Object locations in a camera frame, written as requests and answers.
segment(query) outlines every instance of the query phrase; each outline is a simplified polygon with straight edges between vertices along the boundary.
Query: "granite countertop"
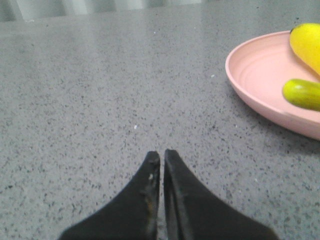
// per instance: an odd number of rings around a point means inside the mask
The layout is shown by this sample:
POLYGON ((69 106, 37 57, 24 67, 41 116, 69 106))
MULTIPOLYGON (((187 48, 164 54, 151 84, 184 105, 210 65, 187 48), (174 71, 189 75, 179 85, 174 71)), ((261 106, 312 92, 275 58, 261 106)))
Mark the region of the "granite countertop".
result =
MULTIPOLYGON (((0 239, 57 239, 167 148, 282 240, 319 239, 320 142, 249 108, 224 67, 319 8, 217 0, 0 23, 0 239)), ((166 239, 162 190, 160 203, 166 239)))

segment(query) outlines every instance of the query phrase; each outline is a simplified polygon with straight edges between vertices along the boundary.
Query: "lemon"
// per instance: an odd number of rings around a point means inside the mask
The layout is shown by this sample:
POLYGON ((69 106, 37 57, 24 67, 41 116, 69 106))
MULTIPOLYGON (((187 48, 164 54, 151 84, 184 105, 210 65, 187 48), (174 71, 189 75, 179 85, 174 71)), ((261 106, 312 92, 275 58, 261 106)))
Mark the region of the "lemon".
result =
POLYGON ((291 30, 293 52, 320 75, 320 23, 303 23, 291 30))
POLYGON ((283 88, 284 98, 300 108, 320 111, 320 83, 294 78, 283 88))

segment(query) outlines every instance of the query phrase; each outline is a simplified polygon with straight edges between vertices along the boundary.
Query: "green fruit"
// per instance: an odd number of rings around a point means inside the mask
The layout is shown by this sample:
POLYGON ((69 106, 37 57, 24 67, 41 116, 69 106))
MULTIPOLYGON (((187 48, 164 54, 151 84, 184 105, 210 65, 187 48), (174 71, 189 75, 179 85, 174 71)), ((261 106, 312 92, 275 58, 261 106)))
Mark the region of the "green fruit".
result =
POLYGON ((291 79, 282 88, 284 98, 304 109, 320 111, 320 83, 291 79))

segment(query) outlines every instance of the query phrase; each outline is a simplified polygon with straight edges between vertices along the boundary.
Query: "pink plate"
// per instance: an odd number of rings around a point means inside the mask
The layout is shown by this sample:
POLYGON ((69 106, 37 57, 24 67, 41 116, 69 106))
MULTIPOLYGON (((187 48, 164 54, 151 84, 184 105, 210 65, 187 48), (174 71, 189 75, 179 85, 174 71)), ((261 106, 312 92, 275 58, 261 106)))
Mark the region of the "pink plate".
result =
POLYGON ((240 44, 226 58, 226 74, 239 97, 257 113, 320 140, 320 112, 294 106, 282 95, 290 79, 320 82, 320 76, 294 55, 289 36, 289 31, 281 31, 240 44))

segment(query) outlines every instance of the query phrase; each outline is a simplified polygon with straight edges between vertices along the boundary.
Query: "yellow squash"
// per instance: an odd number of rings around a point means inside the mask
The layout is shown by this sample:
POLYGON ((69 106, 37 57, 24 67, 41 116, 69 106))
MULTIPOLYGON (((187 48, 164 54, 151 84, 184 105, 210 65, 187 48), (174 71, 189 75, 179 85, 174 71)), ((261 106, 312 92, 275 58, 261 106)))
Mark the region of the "yellow squash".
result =
POLYGON ((291 30, 293 52, 320 75, 320 23, 303 23, 291 30))
POLYGON ((320 111, 320 83, 303 79, 291 79, 282 88, 284 98, 304 109, 320 111))

